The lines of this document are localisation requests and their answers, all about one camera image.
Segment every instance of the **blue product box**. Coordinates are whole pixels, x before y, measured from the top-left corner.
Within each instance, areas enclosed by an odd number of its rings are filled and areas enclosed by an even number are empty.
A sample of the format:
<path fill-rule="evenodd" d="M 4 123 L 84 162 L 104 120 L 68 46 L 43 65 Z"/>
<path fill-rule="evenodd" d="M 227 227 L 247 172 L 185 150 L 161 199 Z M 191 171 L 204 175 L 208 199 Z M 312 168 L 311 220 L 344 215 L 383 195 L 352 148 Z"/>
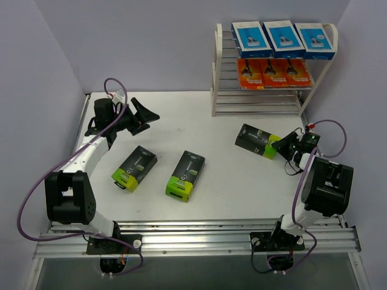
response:
<path fill-rule="evenodd" d="M 264 22 L 264 32 L 273 47 L 274 58 L 295 59 L 305 48 L 289 20 Z"/>
<path fill-rule="evenodd" d="M 294 25 L 305 47 L 304 59 L 332 59 L 336 50 L 320 23 Z"/>
<path fill-rule="evenodd" d="M 233 37 L 243 59 L 269 57 L 272 53 L 259 21 L 234 22 L 231 24 Z"/>

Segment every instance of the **gray floor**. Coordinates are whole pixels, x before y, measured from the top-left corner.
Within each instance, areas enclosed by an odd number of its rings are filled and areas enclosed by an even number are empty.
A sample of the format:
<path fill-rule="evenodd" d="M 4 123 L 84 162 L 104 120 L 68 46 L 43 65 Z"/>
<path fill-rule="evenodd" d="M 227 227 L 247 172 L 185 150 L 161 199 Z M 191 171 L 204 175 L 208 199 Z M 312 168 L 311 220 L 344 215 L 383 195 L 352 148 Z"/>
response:
<path fill-rule="evenodd" d="M 257 268 L 267 269 L 262 256 L 255 261 Z M 132 258 L 129 265 L 135 262 L 137 258 Z M 142 268 L 112 280 L 96 273 L 98 264 L 97 259 L 47 259 L 37 288 L 358 289 L 346 254 L 314 254 L 287 275 L 258 274 L 249 256 L 145 258 Z"/>

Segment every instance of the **black mounting plate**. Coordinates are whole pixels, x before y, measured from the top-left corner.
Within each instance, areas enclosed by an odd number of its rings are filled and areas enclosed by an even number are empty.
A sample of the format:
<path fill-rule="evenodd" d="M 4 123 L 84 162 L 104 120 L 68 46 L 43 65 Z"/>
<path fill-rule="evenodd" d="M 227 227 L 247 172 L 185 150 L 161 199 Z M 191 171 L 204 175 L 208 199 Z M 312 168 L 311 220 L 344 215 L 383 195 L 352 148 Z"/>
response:
<path fill-rule="evenodd" d="M 139 240 L 142 244 L 142 235 L 141 234 L 123 234 L 121 235 L 120 240 L 126 242 L 130 245 L 133 245 L 135 240 Z M 87 255 L 108 255 L 108 254 L 122 254 L 126 250 L 126 247 L 120 243 L 113 242 L 106 239 L 98 239 L 95 237 L 89 237 L 89 242 L 87 243 Z M 128 254 L 136 254 L 136 252 L 129 248 Z"/>
<path fill-rule="evenodd" d="M 275 247 L 275 243 L 270 241 L 270 236 L 272 235 L 271 231 L 260 231 L 255 233 L 250 233 L 250 242 L 253 238 L 259 239 L 259 245 L 255 245 L 254 252 L 278 252 L 278 251 L 290 251 L 290 246 L 281 248 L 280 250 Z M 297 243 L 293 245 L 293 251 L 303 251 L 305 249 L 304 242 L 302 245 Z"/>

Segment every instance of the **cardboard box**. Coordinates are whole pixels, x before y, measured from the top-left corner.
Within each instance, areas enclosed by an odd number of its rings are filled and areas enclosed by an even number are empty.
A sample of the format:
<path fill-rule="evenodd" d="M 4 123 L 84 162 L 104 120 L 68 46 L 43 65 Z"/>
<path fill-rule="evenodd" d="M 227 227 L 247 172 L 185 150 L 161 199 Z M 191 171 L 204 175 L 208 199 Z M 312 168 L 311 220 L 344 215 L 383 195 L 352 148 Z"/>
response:
<path fill-rule="evenodd" d="M 289 86 L 311 86 L 312 81 L 302 59 L 284 59 L 284 71 Z"/>
<path fill-rule="evenodd" d="M 156 162 L 156 155 L 137 146 L 111 177 L 118 187 L 133 192 Z"/>
<path fill-rule="evenodd" d="M 272 160 L 276 154 L 272 144 L 279 140 L 281 140 L 279 136 L 243 124 L 235 140 L 235 145 Z"/>
<path fill-rule="evenodd" d="M 243 58 L 269 57 L 272 48 L 267 41 L 259 21 L 234 22 L 231 24 L 238 47 L 239 55 Z"/>
<path fill-rule="evenodd" d="M 258 59 L 238 59 L 237 66 L 241 89 L 264 88 L 264 80 Z"/>
<path fill-rule="evenodd" d="M 296 23 L 294 25 L 305 47 L 304 59 L 332 59 L 333 48 L 321 23 Z"/>
<path fill-rule="evenodd" d="M 259 59 L 266 88 L 288 86 L 284 71 L 284 59 Z"/>
<path fill-rule="evenodd" d="M 264 22 L 275 58 L 295 59 L 305 54 L 305 48 L 289 20 Z"/>
<path fill-rule="evenodd" d="M 167 183 L 165 194 L 187 202 L 198 181 L 205 160 L 200 155 L 184 151 Z"/>

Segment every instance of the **white table surface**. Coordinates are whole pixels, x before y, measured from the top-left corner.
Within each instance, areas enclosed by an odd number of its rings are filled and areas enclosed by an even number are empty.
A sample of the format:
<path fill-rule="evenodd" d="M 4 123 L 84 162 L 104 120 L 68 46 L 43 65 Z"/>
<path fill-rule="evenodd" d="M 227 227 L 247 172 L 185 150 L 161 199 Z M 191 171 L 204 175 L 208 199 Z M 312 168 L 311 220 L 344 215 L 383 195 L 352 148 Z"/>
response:
<path fill-rule="evenodd" d="M 94 116 L 91 94 L 79 144 Z M 269 160 L 235 145 L 244 123 L 286 136 L 302 127 L 299 117 L 256 115 L 211 117 L 209 92 L 132 92 L 140 103 L 160 115 L 151 128 L 132 136 L 118 133 L 111 150 L 91 175 L 97 210 L 115 221 L 183 221 L 202 219 L 278 218 L 291 209 L 299 176 L 284 172 L 285 159 Z M 130 193 L 111 178 L 131 152 L 141 145 L 157 155 L 157 163 Z M 184 150 L 202 155 L 206 165 L 189 202 L 165 195 L 166 184 Z"/>

